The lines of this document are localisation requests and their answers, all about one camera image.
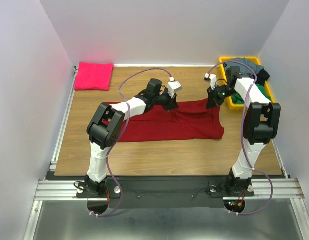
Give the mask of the dark red t shirt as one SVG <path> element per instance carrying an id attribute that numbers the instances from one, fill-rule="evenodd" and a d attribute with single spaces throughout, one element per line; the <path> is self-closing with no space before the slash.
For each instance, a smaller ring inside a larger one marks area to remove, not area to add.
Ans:
<path id="1" fill-rule="evenodd" d="M 207 109 L 207 103 L 207 99 L 179 102 L 179 108 L 169 112 L 155 106 L 148 113 L 132 117 L 119 142 L 220 140 L 225 131 L 220 108 Z"/>

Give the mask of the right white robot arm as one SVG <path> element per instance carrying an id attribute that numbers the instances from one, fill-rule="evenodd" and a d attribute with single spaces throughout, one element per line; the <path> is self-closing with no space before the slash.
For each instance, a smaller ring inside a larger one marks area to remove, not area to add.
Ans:
<path id="1" fill-rule="evenodd" d="M 218 79 L 211 71 L 204 76 L 210 83 L 207 109 L 220 107 L 226 98 L 235 94 L 244 100 L 241 152 L 224 183 L 224 189 L 230 195 L 253 191 L 251 182 L 256 162 L 266 145 L 277 136 L 281 115 L 280 104 L 264 96 L 256 85 L 257 74 L 249 66 L 246 69 L 248 72 L 243 73 L 239 66 L 229 67 L 225 85 L 218 85 Z"/>

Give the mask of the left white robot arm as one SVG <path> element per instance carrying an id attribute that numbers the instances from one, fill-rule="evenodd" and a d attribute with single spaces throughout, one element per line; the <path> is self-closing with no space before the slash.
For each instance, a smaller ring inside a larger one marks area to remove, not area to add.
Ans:
<path id="1" fill-rule="evenodd" d="M 87 127 L 91 147 L 89 169 L 84 180 L 87 191 L 94 197 L 101 197 L 106 193 L 107 159 L 110 150 L 124 132 L 124 124 L 128 124 L 132 117 L 151 111 L 154 106 L 162 106 L 167 112 L 177 109 L 177 92 L 180 90 L 181 83 L 173 77 L 167 86 L 152 78 L 146 89 L 130 100 L 99 105 Z"/>

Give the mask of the green t shirt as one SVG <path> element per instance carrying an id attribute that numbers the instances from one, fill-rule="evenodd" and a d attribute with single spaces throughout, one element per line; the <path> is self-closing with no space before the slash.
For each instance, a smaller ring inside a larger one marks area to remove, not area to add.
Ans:
<path id="1" fill-rule="evenodd" d="M 258 89 L 260 90 L 260 92 L 270 101 L 272 101 L 271 97 L 266 93 L 265 91 L 265 87 L 257 84 L 256 85 L 258 87 Z M 244 99 L 241 97 L 241 95 L 239 93 L 233 95 L 231 97 L 233 104 L 235 105 L 243 105 L 245 103 Z"/>

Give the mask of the yellow plastic bin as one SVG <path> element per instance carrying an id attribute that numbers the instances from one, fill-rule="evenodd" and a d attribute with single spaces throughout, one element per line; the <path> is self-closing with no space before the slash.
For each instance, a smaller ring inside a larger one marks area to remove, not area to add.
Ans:
<path id="1" fill-rule="evenodd" d="M 239 57 L 223 56 L 219 59 L 219 61 L 220 62 L 226 62 L 226 61 L 230 61 L 231 59 L 234 59 L 234 58 L 246 58 L 248 60 L 253 61 L 255 64 L 262 65 L 261 61 L 256 56 L 239 56 Z M 221 78 L 225 79 L 229 83 L 229 80 L 227 80 L 228 77 L 226 75 L 226 70 L 224 68 L 224 64 L 220 66 L 220 72 L 221 72 Z M 274 95 L 272 93 L 272 90 L 271 90 L 271 87 L 270 87 L 268 81 L 265 83 L 264 88 L 265 88 L 266 93 L 271 97 L 271 101 L 275 102 Z M 228 106 L 231 110 L 242 110 L 243 107 L 244 107 L 244 104 L 233 104 L 232 97 L 228 97 L 227 102 L 228 102 Z"/>

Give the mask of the grey t shirt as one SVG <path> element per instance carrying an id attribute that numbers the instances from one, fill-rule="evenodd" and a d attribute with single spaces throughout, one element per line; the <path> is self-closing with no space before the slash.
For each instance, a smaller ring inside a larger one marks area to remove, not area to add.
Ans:
<path id="1" fill-rule="evenodd" d="M 229 69 L 230 67 L 239 67 L 241 73 L 252 74 L 252 72 L 246 67 L 248 66 L 256 75 L 258 75 L 260 71 L 264 69 L 262 65 L 256 64 L 247 58 L 237 57 L 231 59 L 230 61 L 231 62 L 226 62 L 223 64 L 225 70 Z"/>

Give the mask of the black t shirt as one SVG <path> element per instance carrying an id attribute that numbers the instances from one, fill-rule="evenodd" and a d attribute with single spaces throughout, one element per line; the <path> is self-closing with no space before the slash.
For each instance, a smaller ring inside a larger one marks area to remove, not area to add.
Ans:
<path id="1" fill-rule="evenodd" d="M 265 70 L 262 69 L 258 74 L 257 74 L 257 81 L 256 84 L 260 86 L 265 86 L 265 83 L 269 80 L 270 75 L 269 73 Z"/>

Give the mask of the folded pink t shirt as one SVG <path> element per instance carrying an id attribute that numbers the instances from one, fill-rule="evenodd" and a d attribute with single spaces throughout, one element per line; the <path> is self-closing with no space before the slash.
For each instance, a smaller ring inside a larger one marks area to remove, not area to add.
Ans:
<path id="1" fill-rule="evenodd" d="M 113 69 L 113 63 L 80 62 L 74 90 L 108 91 L 110 89 Z"/>

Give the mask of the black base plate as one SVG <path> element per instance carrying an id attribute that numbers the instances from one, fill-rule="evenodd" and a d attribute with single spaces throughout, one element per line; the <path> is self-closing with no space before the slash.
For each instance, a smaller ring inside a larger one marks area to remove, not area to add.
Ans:
<path id="1" fill-rule="evenodd" d="M 254 196 L 251 180 L 225 175 L 108 176 L 101 183 L 74 183 L 76 197 L 88 201 L 90 211 L 106 209 L 224 208 L 242 209 Z"/>

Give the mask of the aluminium frame rail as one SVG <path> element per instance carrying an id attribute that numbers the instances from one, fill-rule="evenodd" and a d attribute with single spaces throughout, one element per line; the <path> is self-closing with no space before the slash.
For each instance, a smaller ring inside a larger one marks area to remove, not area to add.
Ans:
<path id="1" fill-rule="evenodd" d="M 88 200 L 77 198 L 77 189 L 75 182 L 83 182 L 81 176 L 55 176 L 55 170 L 59 161 L 59 155 L 62 147 L 62 140 L 67 128 L 67 123 L 70 116 L 70 108 L 67 108 L 62 120 L 62 126 L 59 131 L 58 140 L 54 149 L 53 158 L 50 163 L 49 171 L 44 180 L 37 184 L 37 189 L 34 196 L 34 203 L 32 206 L 30 218 L 25 232 L 25 239 L 35 240 L 39 235 L 39 226 L 44 204 L 46 202 L 66 202 L 66 201 L 81 201 L 86 203 L 87 214 L 94 218 L 111 218 L 116 219 L 118 215 L 123 213 L 130 213 L 138 209 L 122 209 L 119 207 L 107 208 L 104 212 L 89 210 Z M 288 175 L 272 175 L 269 179 L 265 177 L 257 177 L 252 180 L 252 188 L 254 195 L 245 198 L 245 202 L 256 201 L 270 201 L 276 203 L 277 201 L 288 201 L 289 205 L 287 213 L 295 216 L 295 226 L 299 229 L 299 234 L 302 239 L 307 239 L 308 234 L 304 229 L 304 222 L 306 221 L 308 212 L 304 208 L 304 193 L 299 181 L 296 178 L 290 178 Z M 188 208 L 142 208 L 140 210 L 185 210 L 192 212 L 197 207 Z M 221 209 L 224 208 L 210 208 L 201 207 L 204 210 Z"/>

